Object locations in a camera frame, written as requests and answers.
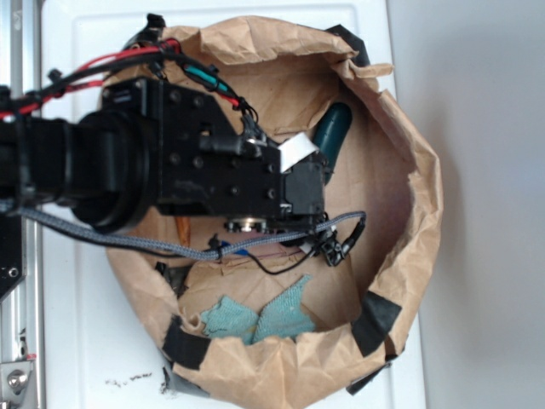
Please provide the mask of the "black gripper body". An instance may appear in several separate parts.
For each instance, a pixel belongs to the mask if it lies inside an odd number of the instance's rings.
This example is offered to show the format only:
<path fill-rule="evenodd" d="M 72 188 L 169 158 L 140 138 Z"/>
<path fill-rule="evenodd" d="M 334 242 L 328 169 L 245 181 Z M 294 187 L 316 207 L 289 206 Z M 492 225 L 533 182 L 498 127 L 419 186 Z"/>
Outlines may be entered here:
<path fill-rule="evenodd" d="M 151 78 L 106 87 L 102 113 L 134 151 L 129 181 L 167 216 L 219 216 L 230 228 L 315 228 L 325 219 L 326 158 L 284 166 L 249 114 L 236 131 L 214 96 Z"/>

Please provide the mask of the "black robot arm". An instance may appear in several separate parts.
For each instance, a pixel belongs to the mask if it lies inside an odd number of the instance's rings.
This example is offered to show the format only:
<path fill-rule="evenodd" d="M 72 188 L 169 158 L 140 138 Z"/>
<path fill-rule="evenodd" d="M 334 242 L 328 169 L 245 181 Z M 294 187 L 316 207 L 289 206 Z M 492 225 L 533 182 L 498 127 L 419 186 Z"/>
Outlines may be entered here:
<path fill-rule="evenodd" d="M 109 86 L 79 123 L 24 117 L 1 125 L 1 196 L 13 210 L 55 203 L 102 233 L 155 208 L 218 216 L 230 229 L 315 229 L 325 219 L 326 158 L 284 165 L 251 116 L 233 128 L 215 97 L 150 78 Z"/>

